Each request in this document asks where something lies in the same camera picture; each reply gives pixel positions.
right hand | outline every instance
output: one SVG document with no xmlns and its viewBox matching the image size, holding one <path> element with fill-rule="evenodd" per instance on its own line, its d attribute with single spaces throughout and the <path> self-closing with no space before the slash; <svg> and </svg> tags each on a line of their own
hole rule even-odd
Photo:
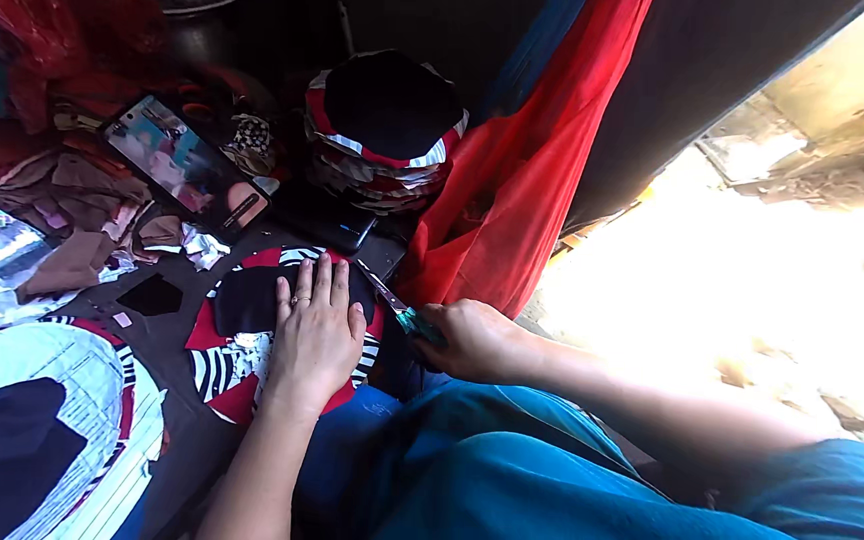
<svg viewBox="0 0 864 540">
<path fill-rule="evenodd" d="M 486 385 L 526 385 L 543 361 L 542 338 L 510 321 L 494 307 L 462 299 L 427 303 L 420 312 L 445 336 L 448 347 L 425 339 L 414 344 L 451 377 Z"/>
</svg>

left hand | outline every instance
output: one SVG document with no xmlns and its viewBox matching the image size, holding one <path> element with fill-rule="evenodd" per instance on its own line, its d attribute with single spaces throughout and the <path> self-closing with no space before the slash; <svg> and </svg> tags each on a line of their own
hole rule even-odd
<svg viewBox="0 0 864 540">
<path fill-rule="evenodd" d="M 275 292 L 278 321 L 263 395 L 318 414 L 362 357 L 366 317 L 358 301 L 349 306 L 349 264 L 340 260 L 333 280 L 331 257 L 320 255 L 313 290 L 312 260 L 306 258 L 298 267 L 296 302 L 285 277 L 278 278 Z"/>
</svg>

red sheer curtain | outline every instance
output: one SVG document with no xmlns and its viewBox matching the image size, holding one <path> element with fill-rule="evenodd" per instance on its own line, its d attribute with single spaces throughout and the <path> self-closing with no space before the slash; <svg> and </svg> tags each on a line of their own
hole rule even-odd
<svg viewBox="0 0 864 540">
<path fill-rule="evenodd" d="M 471 130 L 422 215 L 396 292 L 508 317 L 535 290 L 651 0 L 587 0 L 522 109 Z"/>
</svg>

smartphone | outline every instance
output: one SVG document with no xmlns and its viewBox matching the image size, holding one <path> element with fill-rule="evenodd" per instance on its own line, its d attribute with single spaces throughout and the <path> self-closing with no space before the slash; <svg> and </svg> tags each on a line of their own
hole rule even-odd
<svg viewBox="0 0 864 540">
<path fill-rule="evenodd" d="M 154 95 L 126 107 L 100 134 L 153 192 L 167 195 L 226 244 L 269 208 L 251 178 Z"/>
</svg>

scissors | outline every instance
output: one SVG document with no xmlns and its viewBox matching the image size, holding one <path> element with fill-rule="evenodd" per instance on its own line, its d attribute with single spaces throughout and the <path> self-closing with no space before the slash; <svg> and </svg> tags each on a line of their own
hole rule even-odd
<svg viewBox="0 0 864 540">
<path fill-rule="evenodd" d="M 397 298 L 395 294 L 392 294 L 389 287 L 385 286 L 382 279 L 379 279 L 376 273 L 366 266 L 365 262 L 355 259 L 355 263 L 359 264 L 359 268 L 361 268 L 362 272 L 365 273 L 366 278 L 368 278 L 371 284 L 378 290 L 382 295 L 382 298 L 385 298 L 385 301 L 395 313 L 395 320 L 398 321 L 400 326 L 402 326 L 402 330 L 405 331 L 406 336 L 414 336 L 418 334 L 419 336 L 428 339 L 429 342 L 436 347 L 449 346 L 449 342 L 446 341 L 446 337 L 442 335 L 442 332 L 439 331 L 437 327 L 426 321 L 422 315 L 416 313 L 412 307 L 402 303 L 402 300 Z"/>
</svg>

